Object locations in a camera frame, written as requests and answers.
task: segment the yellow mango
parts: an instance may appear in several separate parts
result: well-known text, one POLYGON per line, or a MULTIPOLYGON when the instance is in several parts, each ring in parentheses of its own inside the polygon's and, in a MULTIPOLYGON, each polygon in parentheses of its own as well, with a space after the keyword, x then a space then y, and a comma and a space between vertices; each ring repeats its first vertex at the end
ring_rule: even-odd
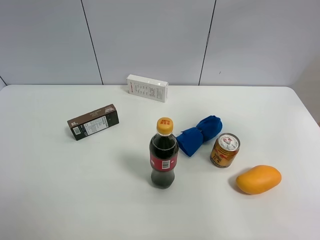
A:
POLYGON ((262 194, 281 182, 281 173, 273 166, 259 165, 236 178, 237 186, 247 194, 262 194))

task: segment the bottle label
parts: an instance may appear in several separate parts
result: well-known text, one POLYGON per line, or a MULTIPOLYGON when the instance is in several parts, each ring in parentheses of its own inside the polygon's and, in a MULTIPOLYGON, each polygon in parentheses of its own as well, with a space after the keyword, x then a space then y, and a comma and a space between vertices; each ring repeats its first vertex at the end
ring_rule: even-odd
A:
POLYGON ((161 172, 168 172, 175 168, 177 165, 178 154, 170 159, 162 160, 150 153, 150 164, 151 166, 161 172))

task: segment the brown box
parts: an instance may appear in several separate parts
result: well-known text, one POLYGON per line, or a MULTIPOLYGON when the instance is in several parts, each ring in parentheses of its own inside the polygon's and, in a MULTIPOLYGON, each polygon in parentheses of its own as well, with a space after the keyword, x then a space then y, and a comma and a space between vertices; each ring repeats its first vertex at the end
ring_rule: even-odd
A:
POLYGON ((78 141, 119 123, 118 113, 113 104, 67 121, 71 132, 78 141))

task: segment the cola bottle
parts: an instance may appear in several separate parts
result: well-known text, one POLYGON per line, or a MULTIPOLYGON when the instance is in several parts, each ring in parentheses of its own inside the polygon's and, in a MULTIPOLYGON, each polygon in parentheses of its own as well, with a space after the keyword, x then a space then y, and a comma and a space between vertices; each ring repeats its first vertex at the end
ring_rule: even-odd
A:
POLYGON ((150 164, 152 183, 161 189, 170 187, 175 179, 174 168, 178 158, 178 142, 172 134, 174 123, 168 117, 162 117, 156 124, 157 133, 151 138, 150 164))

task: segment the blue towel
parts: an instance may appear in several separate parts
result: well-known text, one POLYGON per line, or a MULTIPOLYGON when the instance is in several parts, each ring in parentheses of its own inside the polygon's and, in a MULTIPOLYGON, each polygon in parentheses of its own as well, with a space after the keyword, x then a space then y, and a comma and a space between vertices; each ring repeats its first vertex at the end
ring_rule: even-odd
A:
POLYGON ((208 116, 198 123, 196 127, 192 127, 182 132, 176 140, 180 149, 189 157, 191 157, 200 146, 220 133, 222 122, 219 117, 208 116))

